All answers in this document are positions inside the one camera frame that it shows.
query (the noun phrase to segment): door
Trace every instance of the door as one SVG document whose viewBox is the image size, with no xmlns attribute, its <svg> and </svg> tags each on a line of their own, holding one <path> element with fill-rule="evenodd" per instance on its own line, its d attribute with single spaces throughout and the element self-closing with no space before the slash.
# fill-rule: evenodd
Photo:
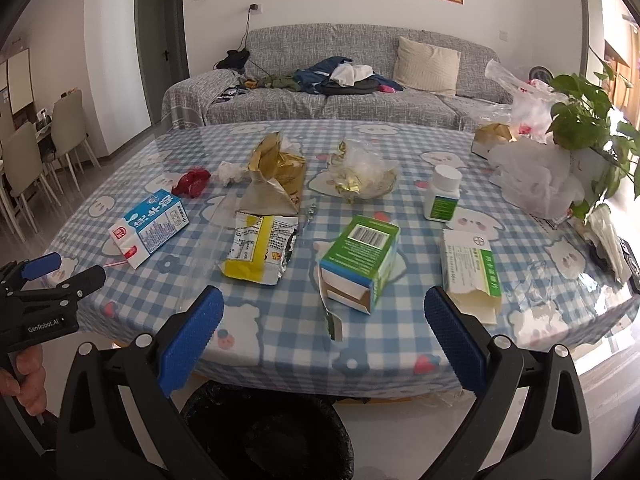
<svg viewBox="0 0 640 480">
<path fill-rule="evenodd" d="M 184 79 L 176 0 L 136 0 L 136 40 L 140 75 L 152 124 L 160 121 L 162 98 Z"/>
</svg>

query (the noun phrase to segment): barcode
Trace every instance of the barcode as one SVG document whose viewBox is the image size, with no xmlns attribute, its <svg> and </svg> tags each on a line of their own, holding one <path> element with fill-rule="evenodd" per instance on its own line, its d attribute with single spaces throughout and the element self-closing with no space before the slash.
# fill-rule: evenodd
<svg viewBox="0 0 640 480">
<path fill-rule="evenodd" d="M 362 225 L 356 225 L 353 231 L 351 231 L 349 238 L 370 245 L 371 247 L 382 249 L 389 235 Z"/>
</svg>

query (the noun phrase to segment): door frame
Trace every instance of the door frame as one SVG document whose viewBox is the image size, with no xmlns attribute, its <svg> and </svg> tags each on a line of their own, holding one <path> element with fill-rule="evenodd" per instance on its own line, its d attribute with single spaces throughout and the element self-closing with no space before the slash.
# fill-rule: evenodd
<svg viewBox="0 0 640 480">
<path fill-rule="evenodd" d="M 189 69 L 188 67 L 184 66 L 184 62 L 183 62 L 183 59 L 186 58 L 186 52 L 182 53 L 182 50 L 184 48 L 184 43 L 180 40 L 180 31 L 178 30 L 178 28 L 180 27 L 180 24 L 183 23 L 183 21 L 180 20 L 178 17 L 177 0 L 170 0 L 170 4 L 172 6 L 172 11 L 173 11 L 172 14 L 174 18 L 174 26 L 172 27 L 173 34 L 174 34 L 174 44 L 177 49 L 177 51 L 174 53 L 174 56 L 176 57 L 176 60 L 177 60 L 177 67 L 179 72 L 178 78 L 180 78 L 180 80 L 183 80 L 189 77 L 188 75 Z M 152 117 L 152 113 L 151 113 L 149 94 L 146 90 L 145 69 L 144 69 L 144 63 L 142 59 L 142 52 L 140 50 L 140 31 L 138 28 L 138 0 L 133 0 L 133 13 L 134 13 L 134 22 L 135 22 L 135 29 L 136 29 L 136 49 L 138 51 L 138 65 L 140 67 L 140 79 L 142 80 L 142 89 L 145 93 L 146 110 L 148 111 L 149 120 L 151 124 L 155 124 L 154 118 Z"/>
</svg>

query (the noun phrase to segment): human hand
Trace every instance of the human hand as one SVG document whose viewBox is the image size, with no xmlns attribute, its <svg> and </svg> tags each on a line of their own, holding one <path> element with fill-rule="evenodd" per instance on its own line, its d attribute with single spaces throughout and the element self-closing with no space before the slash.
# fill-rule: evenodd
<svg viewBox="0 0 640 480">
<path fill-rule="evenodd" d="M 15 365 L 24 375 L 24 380 L 19 384 L 8 371 L 0 368 L 0 395 L 16 397 L 29 415 L 40 415 L 47 409 L 44 389 L 47 373 L 42 367 L 42 346 L 32 346 L 20 352 Z"/>
</svg>

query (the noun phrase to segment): sofa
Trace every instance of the sofa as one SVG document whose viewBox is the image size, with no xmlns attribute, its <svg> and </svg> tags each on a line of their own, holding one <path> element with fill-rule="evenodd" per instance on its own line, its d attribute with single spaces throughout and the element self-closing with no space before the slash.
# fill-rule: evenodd
<svg viewBox="0 0 640 480">
<path fill-rule="evenodd" d="M 168 127 L 187 128 L 209 124 L 288 119 L 345 119 L 422 124 L 454 130 L 473 130 L 473 108 L 487 101 L 506 104 L 511 98 L 484 76 L 497 54 L 485 46 L 426 30 L 310 23 L 253 30 L 247 38 L 251 52 L 246 76 L 265 78 L 293 74 L 331 56 L 346 56 L 368 64 L 376 73 L 393 78 L 398 38 L 459 51 L 460 72 L 456 96 L 448 97 L 405 88 L 402 92 L 325 96 L 285 89 L 254 89 L 216 102 L 226 89 L 238 84 L 233 70 L 212 70 L 168 89 L 162 102 Z"/>
</svg>

